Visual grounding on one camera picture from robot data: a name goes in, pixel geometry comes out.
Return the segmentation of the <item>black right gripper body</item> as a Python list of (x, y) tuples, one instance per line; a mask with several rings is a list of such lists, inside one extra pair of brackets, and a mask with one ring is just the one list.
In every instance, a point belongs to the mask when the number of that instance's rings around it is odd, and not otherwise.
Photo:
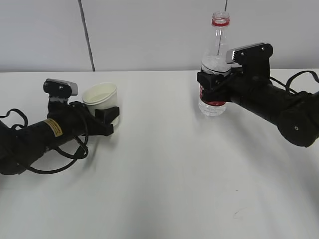
[(271, 53), (228, 53), (227, 63), (238, 63), (241, 71), (227, 78), (224, 85), (226, 102), (267, 102), (271, 97)]

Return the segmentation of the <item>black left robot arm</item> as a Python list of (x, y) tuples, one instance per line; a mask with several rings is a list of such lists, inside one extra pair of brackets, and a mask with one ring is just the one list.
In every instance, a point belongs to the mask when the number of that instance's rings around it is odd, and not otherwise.
[[(23, 124), (8, 127), (0, 124), (0, 172), (3, 175), (21, 174), (28, 170), (37, 174), (55, 174), (71, 167), (77, 160), (88, 156), (90, 136), (110, 136), (114, 132), (112, 121), (119, 114), (118, 106), (95, 110), (90, 114), (81, 102), (49, 102), (47, 119), (29, 125), (26, 115), (11, 109), (6, 113), (17, 113)], [(40, 170), (32, 164), (46, 152), (55, 150), (71, 159), (65, 166), (54, 170)]]

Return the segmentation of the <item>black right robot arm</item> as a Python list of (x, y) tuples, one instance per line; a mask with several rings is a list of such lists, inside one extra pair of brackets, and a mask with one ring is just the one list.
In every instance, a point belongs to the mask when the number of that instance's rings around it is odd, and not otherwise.
[(269, 57), (262, 54), (241, 56), (240, 68), (234, 69), (212, 57), (202, 62), (197, 74), (200, 99), (220, 106), (235, 103), (275, 125), (290, 143), (311, 146), (319, 137), (319, 95), (294, 92), (289, 78), (284, 89), (272, 84)]

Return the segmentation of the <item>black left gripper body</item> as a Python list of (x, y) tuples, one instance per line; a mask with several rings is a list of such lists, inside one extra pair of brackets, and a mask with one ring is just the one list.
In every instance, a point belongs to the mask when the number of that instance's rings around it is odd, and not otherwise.
[(110, 136), (114, 132), (113, 124), (104, 124), (89, 113), (84, 103), (78, 101), (49, 102), (47, 118), (55, 120), (63, 135), (67, 136)]

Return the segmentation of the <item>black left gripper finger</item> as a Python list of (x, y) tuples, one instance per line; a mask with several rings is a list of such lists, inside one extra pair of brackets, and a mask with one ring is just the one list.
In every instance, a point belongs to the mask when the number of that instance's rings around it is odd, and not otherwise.
[(104, 124), (117, 124), (120, 116), (120, 108), (114, 106), (108, 109), (95, 109), (95, 117)]

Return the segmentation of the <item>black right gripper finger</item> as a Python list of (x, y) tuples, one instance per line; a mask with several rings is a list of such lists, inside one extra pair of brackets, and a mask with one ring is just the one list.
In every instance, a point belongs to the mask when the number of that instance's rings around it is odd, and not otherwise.
[(203, 71), (197, 73), (200, 84), (200, 99), (204, 102), (229, 102), (230, 94), (226, 83), (230, 76), (208, 74)]

